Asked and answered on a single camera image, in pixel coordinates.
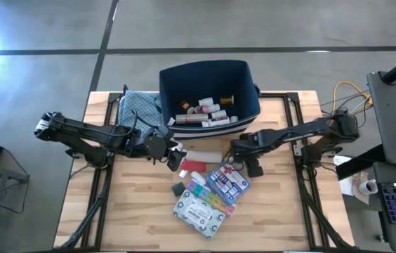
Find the dark green square pad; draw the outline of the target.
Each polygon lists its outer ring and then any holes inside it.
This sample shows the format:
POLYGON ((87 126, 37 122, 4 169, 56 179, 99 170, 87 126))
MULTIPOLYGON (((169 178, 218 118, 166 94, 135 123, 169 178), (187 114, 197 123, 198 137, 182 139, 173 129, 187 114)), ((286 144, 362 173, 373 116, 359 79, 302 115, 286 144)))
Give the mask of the dark green square pad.
POLYGON ((181 196, 181 195, 183 194, 183 192, 185 191, 185 185, 183 184, 183 182, 179 182, 179 183, 173 185, 173 186, 171 187, 171 190, 173 191, 173 194, 174 194, 176 197, 179 197, 179 196, 181 196))

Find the white mug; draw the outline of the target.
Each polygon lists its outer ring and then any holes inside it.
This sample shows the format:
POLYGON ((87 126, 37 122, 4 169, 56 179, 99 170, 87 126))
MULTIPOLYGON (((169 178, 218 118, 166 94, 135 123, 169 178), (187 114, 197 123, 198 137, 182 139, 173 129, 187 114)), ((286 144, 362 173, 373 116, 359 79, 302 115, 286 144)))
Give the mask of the white mug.
POLYGON ((363 195, 373 195, 378 192, 378 186, 375 179, 360 183, 357 189, 363 195))

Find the white paper napkin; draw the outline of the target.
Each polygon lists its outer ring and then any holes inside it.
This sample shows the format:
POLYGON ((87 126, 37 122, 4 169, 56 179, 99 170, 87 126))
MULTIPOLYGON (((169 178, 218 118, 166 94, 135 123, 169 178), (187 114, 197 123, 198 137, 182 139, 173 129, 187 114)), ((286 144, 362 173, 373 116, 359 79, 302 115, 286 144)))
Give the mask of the white paper napkin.
MULTIPOLYGON (((350 161, 350 157, 335 155, 333 158, 333 162, 335 165, 340 165, 342 163, 350 161)), ((366 205, 369 205, 369 196, 360 194, 358 189, 353 185, 353 176, 349 176, 343 180, 339 181, 339 186, 341 188, 341 193, 343 195, 352 196, 359 201, 363 202, 366 205)))

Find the navy fabric basket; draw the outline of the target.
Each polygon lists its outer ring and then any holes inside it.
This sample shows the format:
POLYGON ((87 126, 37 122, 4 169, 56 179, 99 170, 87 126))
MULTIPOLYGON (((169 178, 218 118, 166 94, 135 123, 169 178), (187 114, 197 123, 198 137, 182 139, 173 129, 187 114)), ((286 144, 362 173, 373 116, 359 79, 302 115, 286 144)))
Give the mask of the navy fabric basket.
POLYGON ((233 97, 232 105, 224 106, 228 117, 236 122, 203 127, 175 123, 170 126, 177 141, 238 134, 248 128, 260 114, 259 90, 254 84, 247 62, 242 60, 208 60, 170 67, 159 72, 159 100, 164 122, 183 114, 180 103, 198 105, 204 98, 219 103, 221 98, 233 97))

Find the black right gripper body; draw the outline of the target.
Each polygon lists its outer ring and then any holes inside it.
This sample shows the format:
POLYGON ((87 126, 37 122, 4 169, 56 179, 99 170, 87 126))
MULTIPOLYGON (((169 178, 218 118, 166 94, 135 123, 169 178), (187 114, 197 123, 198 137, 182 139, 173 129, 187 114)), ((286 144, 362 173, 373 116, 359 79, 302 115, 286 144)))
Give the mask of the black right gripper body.
POLYGON ((247 160, 257 159, 267 152, 267 148, 259 147, 256 144, 244 140, 232 141, 233 162, 244 163, 247 160))

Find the long white red tube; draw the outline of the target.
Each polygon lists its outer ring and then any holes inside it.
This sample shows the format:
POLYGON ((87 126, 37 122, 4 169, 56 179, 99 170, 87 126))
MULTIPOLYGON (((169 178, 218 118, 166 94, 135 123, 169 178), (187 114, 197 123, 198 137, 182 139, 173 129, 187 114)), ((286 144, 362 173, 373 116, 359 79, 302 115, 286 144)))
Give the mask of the long white red tube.
POLYGON ((197 124, 209 119, 208 114, 183 114, 176 115, 176 124, 197 124))

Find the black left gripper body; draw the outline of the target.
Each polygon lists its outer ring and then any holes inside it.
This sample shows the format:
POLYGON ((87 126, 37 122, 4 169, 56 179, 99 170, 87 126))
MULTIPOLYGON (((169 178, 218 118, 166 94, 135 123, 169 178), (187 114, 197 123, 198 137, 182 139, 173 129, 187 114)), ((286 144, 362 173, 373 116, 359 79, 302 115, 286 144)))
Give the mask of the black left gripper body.
POLYGON ((148 155, 154 160, 159 160, 160 162, 167 163, 169 153, 172 148, 167 147, 167 140, 158 136, 148 136, 143 141, 145 150, 148 155))

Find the black desk support bar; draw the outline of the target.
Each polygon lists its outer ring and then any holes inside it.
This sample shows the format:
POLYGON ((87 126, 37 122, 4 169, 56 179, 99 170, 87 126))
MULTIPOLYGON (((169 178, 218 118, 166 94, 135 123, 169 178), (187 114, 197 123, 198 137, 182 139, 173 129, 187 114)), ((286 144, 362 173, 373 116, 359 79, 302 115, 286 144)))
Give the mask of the black desk support bar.
POLYGON ((346 179, 358 172, 364 171, 372 166, 374 162, 386 162, 383 145, 376 147, 352 157, 349 161, 336 166, 336 173, 339 180, 346 179))

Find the patterned wipes packet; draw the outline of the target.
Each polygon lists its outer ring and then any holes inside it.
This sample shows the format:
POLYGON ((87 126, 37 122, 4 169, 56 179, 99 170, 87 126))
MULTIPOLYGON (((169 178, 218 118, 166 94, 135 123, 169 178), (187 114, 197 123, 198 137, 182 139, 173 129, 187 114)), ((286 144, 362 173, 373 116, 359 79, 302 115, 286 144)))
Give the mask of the patterned wipes packet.
POLYGON ((173 208, 173 215, 212 240, 225 220, 225 213, 185 190, 173 208))

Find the white bottle purple label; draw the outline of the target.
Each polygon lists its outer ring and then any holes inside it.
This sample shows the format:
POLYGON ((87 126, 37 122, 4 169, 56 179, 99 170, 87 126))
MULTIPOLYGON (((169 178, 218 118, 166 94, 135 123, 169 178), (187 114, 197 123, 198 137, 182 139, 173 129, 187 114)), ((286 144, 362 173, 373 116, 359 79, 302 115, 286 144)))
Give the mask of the white bottle purple label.
POLYGON ((216 127, 216 126, 222 126, 222 125, 226 125, 226 124, 229 124, 230 123, 230 119, 229 118, 222 118, 222 119, 217 119, 217 118, 215 118, 215 119, 209 119, 208 121, 207 121, 207 123, 208 123, 208 125, 210 126, 210 127, 216 127))

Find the white gauze roll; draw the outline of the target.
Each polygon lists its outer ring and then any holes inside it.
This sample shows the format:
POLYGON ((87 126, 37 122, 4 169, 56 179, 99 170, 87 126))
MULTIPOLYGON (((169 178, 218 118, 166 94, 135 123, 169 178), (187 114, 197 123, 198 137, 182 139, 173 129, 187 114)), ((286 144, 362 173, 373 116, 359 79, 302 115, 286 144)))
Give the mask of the white gauze roll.
POLYGON ((198 183, 202 184, 203 186, 206 185, 206 179, 197 171, 191 172, 191 177, 198 183))

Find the grey side stand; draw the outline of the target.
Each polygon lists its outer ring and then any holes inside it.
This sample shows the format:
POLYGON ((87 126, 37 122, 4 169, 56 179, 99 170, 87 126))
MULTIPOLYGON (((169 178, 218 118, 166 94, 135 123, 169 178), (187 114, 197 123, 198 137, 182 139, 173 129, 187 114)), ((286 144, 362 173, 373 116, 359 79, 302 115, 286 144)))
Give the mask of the grey side stand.
POLYGON ((0 193, 5 191, 6 183, 10 179, 17 181, 19 184, 26 185, 21 210, 17 211, 17 210, 11 209, 10 207, 6 207, 3 205, 0 205, 0 208, 8 210, 10 212, 13 212, 15 214, 22 214, 25 210, 25 202, 26 202, 27 192, 28 192, 28 188, 29 188, 29 174, 21 174, 21 173, 0 167, 0 193))

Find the blue patterned cloth pouch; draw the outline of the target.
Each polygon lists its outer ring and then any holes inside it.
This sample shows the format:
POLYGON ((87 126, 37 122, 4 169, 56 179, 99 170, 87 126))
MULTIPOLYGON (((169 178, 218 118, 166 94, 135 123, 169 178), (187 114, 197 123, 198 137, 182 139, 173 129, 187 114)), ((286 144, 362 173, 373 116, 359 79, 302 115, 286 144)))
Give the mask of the blue patterned cloth pouch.
POLYGON ((153 126, 163 122, 158 93, 128 90, 119 104, 118 125, 133 126, 135 115, 132 109, 138 114, 135 128, 140 130, 142 137, 146 137, 153 126))

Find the rainbow weekly pill organizer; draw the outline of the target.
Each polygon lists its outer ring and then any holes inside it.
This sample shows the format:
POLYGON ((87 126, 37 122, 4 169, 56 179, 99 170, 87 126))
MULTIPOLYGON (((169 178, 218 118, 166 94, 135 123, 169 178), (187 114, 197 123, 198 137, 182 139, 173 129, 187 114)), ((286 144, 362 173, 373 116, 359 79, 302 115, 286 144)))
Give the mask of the rainbow weekly pill organizer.
POLYGON ((223 212, 226 216, 231 217, 235 210, 236 204, 227 205, 223 199, 215 194, 209 187, 202 185, 195 179, 192 179, 186 186, 196 197, 204 200, 215 209, 223 212))

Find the blue first aid kit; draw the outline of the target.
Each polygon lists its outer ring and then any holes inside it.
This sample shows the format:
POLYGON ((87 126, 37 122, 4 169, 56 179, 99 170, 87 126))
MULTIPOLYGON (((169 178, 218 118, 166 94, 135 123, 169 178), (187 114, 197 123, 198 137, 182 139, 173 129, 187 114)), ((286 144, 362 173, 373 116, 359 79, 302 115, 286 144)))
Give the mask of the blue first aid kit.
POLYGON ((206 176, 206 182, 227 205, 233 205, 251 187, 251 183, 232 165, 224 164, 206 176))

